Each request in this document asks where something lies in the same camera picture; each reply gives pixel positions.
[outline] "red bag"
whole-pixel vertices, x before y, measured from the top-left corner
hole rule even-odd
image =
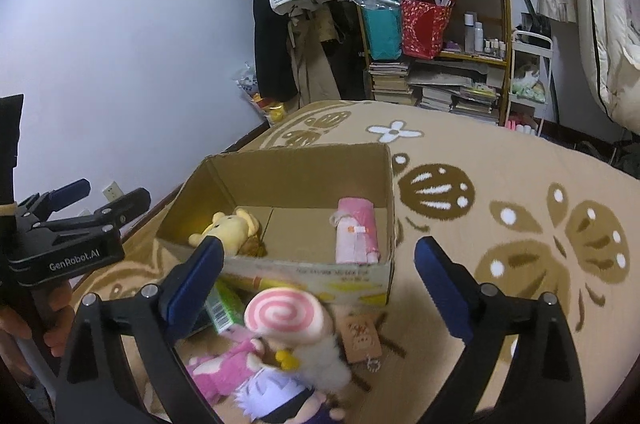
[[[402,0],[402,52],[407,56],[433,59],[442,50],[442,34],[449,25],[456,0],[437,6],[421,0]]]

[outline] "white wall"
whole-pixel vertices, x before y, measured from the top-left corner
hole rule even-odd
[[[532,0],[537,7],[538,0]],[[526,13],[524,0],[511,0],[511,18],[513,27],[520,23],[520,13]],[[580,59],[580,39],[577,24],[551,22],[554,40],[554,59],[552,63],[560,122],[562,126],[579,130],[603,141],[619,141],[622,127],[610,121],[597,105],[584,75]],[[553,106],[549,105],[545,119],[555,121]]]
[[[260,124],[231,76],[252,0],[0,0],[0,95],[25,94],[16,195],[85,177],[153,202]]]

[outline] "white flower pattern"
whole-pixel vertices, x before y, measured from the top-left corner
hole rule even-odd
[[[402,130],[406,123],[404,121],[393,121],[388,127],[369,127],[370,133],[379,133],[379,143],[393,143],[398,137],[422,137],[424,134],[418,130]]]

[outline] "white metal rack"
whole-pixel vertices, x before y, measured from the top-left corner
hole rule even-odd
[[[522,41],[522,38],[524,36],[527,36],[530,39],[537,38],[539,40],[542,40],[542,42],[545,42],[546,44],[548,44],[549,48],[547,49],[538,45],[525,43]],[[536,101],[520,98],[513,93],[513,75],[516,70],[515,69],[516,52],[526,52],[527,54],[534,54],[534,55],[540,56],[540,75],[541,76],[542,76],[543,62],[544,60],[547,60],[547,62],[545,62],[545,65],[544,65],[546,70],[546,83],[543,84],[545,87],[544,103],[538,103]],[[546,106],[548,106],[550,102],[549,89],[550,89],[550,76],[551,76],[551,65],[553,62],[553,55],[554,55],[554,43],[550,38],[546,36],[542,36],[541,34],[536,34],[534,32],[529,32],[526,30],[513,31],[511,35],[511,80],[510,80],[510,86],[509,86],[509,102],[507,105],[507,116],[506,116],[507,119],[509,119],[509,114],[511,113],[511,105],[514,103],[518,105],[531,107],[533,109],[539,109],[540,107],[543,107],[546,111]],[[544,122],[545,122],[545,119],[544,119],[544,112],[543,112],[543,115],[540,116],[540,124],[538,125],[538,130],[536,132],[536,135],[540,135],[540,133],[542,133],[542,125]]]

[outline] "white bottle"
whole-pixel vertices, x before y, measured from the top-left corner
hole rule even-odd
[[[473,13],[465,13],[465,53],[475,54],[476,33]]]
[[[476,22],[474,29],[475,49],[476,53],[482,54],[482,47],[484,45],[484,31],[482,30],[482,23]]]

